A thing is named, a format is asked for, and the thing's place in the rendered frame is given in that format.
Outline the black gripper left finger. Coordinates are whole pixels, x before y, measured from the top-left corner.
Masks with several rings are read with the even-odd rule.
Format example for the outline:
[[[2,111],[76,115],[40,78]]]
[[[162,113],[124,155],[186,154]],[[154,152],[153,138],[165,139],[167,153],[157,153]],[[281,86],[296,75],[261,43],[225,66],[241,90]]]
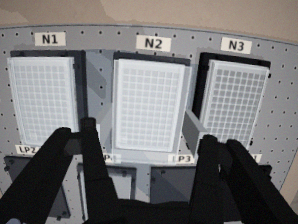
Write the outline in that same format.
[[[0,224],[45,224],[73,155],[80,154],[89,224],[128,224],[102,152],[112,114],[106,103],[96,119],[80,120],[80,132],[57,128],[1,197]]]

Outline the white label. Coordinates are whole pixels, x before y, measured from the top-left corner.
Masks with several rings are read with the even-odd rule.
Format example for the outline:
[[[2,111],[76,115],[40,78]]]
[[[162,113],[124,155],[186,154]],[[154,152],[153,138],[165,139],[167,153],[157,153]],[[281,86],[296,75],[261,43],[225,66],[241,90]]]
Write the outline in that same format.
[[[177,163],[194,163],[194,161],[191,154],[178,154]]]
[[[121,162],[117,162],[117,161],[112,161],[112,153],[104,153],[103,152],[103,156],[104,156],[105,162],[109,162],[109,163],[121,163]]]
[[[137,35],[136,49],[170,52],[171,38]]]
[[[220,50],[250,54],[251,41],[222,37]]]
[[[22,147],[21,144],[15,144],[18,154],[33,154],[35,155],[39,148]]]
[[[259,163],[262,154],[250,154],[257,163]]]
[[[35,46],[66,46],[66,32],[35,33]]]

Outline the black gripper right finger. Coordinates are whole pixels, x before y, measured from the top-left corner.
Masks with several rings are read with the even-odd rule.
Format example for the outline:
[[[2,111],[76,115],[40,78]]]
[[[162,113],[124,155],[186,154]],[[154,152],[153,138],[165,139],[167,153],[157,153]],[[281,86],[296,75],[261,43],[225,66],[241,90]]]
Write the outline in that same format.
[[[224,224],[219,164],[244,224],[298,224],[298,215],[241,142],[218,142],[190,109],[185,111],[182,133],[198,159],[188,224]]]

